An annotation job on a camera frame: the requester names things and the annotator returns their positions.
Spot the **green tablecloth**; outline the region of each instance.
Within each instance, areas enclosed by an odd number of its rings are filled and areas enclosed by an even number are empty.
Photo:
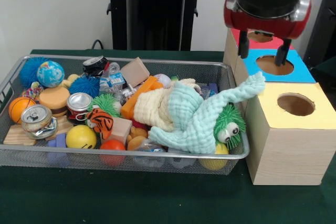
[[[221,61],[223,55],[111,50],[32,53],[208,61]],[[3,223],[336,223],[335,169],[336,158],[321,186],[253,186],[245,160],[239,161],[229,176],[0,167],[0,220]]]

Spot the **hole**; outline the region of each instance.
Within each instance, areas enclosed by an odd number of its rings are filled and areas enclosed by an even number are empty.
[[[278,98],[278,105],[288,113],[298,116],[310,115],[315,110],[315,105],[311,100],[304,95],[295,93],[280,95]]]
[[[270,42],[273,40],[273,36],[267,36],[263,33],[256,34],[254,31],[249,32],[247,34],[247,38],[255,42],[259,42],[259,43],[266,43],[266,42]]]
[[[285,65],[278,67],[275,65],[274,55],[265,55],[256,60],[258,67],[266,73],[273,74],[275,76],[286,76],[294,71],[294,66],[288,60]]]

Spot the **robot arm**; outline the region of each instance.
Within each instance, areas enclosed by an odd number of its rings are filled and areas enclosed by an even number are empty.
[[[285,64],[292,39],[303,32],[311,10],[311,0],[226,0],[224,19],[227,27],[240,30],[238,54],[246,58],[247,32],[254,30],[283,40],[275,64]]]

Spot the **metal basket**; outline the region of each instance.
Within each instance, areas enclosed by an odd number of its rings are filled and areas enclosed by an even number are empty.
[[[40,56],[22,57],[0,85],[2,96],[0,100],[3,108],[0,113],[0,165],[228,175],[238,160],[245,158],[249,153],[248,139],[245,133],[241,134],[242,143],[235,149],[230,150],[229,155],[99,150],[100,140],[98,140],[95,150],[48,147],[44,140],[38,141],[35,146],[4,145],[2,144],[4,138],[10,126],[14,124],[9,118],[8,106],[13,99],[20,96],[24,89],[18,77],[20,69],[27,59]],[[75,56],[47,57],[60,63],[66,76],[72,73],[81,74],[82,62],[87,59],[87,57]],[[108,58],[108,60],[117,62],[120,67],[123,67],[132,59]],[[143,62],[151,75],[164,73],[168,76],[178,76],[180,79],[194,78],[198,83],[217,83],[220,91],[235,86],[231,68],[223,63],[145,59],[143,59]],[[109,160],[123,159],[123,162],[117,166],[106,165],[102,161],[104,157],[108,157]],[[208,159],[208,164],[212,163],[214,165],[220,162],[222,164],[227,163],[222,169],[209,170],[200,164],[200,159]]]

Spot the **light blue cloth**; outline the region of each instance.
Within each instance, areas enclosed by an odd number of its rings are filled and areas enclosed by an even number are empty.
[[[177,82],[168,103],[174,131],[165,132],[154,126],[149,132],[149,139],[190,153],[215,153],[213,131],[223,107],[229,102],[242,102],[262,92],[265,89],[265,77],[262,75],[261,72],[256,73],[240,86],[224,90],[205,101],[193,88]]]

